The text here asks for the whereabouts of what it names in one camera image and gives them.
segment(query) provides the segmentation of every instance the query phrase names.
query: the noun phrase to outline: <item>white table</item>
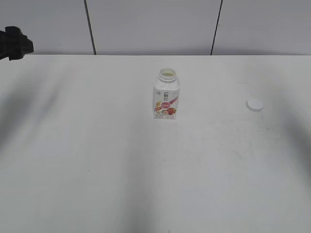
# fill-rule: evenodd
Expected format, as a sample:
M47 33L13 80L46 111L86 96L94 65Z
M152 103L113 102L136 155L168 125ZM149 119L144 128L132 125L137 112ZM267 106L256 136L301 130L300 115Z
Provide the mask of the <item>white table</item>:
M311 56L0 62L1 233L308 233ZM153 80L181 81L177 120ZM246 108L257 98L259 113Z

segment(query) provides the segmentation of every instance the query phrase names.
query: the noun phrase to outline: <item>bottle neck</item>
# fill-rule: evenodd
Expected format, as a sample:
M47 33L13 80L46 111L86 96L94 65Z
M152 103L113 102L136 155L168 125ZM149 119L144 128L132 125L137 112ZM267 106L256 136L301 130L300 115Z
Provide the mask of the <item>bottle neck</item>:
M159 79L164 83L172 83L176 80L176 72L173 69L162 69L159 73Z

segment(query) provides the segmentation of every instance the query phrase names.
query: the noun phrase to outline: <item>bottle cap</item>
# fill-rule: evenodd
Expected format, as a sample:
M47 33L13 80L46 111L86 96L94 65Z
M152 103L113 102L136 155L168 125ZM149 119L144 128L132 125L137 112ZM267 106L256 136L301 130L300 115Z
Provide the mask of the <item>bottle cap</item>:
M263 109L263 103L259 100L248 100L246 106L249 110L253 112L260 112Z

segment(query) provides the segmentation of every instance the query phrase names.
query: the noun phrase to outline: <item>bottle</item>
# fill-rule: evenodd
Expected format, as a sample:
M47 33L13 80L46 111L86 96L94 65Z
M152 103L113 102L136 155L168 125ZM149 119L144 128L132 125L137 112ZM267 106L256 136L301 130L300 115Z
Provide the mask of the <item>bottle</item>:
M162 69L155 78L153 112L154 118L175 119L179 101L179 78L173 69Z

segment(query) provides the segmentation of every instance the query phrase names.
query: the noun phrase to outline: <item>white wall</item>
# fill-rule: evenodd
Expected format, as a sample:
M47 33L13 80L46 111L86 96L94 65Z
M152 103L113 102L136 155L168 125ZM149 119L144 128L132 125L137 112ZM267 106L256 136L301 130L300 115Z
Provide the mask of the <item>white wall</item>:
M209 55L221 0L87 0L98 54ZM311 54L311 0L224 0L213 55ZM1 0L36 54L93 54L83 0Z
M219 0L87 0L98 54L210 54Z
M224 0L213 54L311 54L310 0Z
M36 54L93 54L83 0L1 0L0 30L17 26Z

